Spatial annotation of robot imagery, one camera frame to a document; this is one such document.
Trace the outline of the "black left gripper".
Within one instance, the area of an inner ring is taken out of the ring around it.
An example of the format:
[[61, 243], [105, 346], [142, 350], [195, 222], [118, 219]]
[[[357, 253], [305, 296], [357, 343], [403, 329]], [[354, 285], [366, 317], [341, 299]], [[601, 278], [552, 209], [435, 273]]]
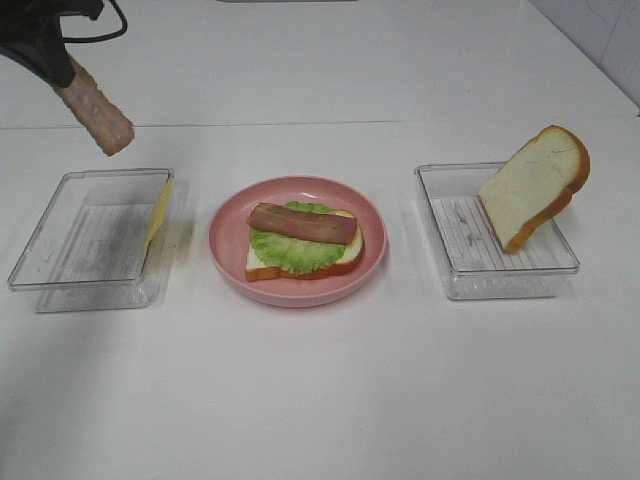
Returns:
[[59, 27], [59, 18], [82, 16], [96, 20], [101, 0], [1, 1], [1, 54], [55, 87], [67, 88], [76, 73], [61, 35], [43, 31]]

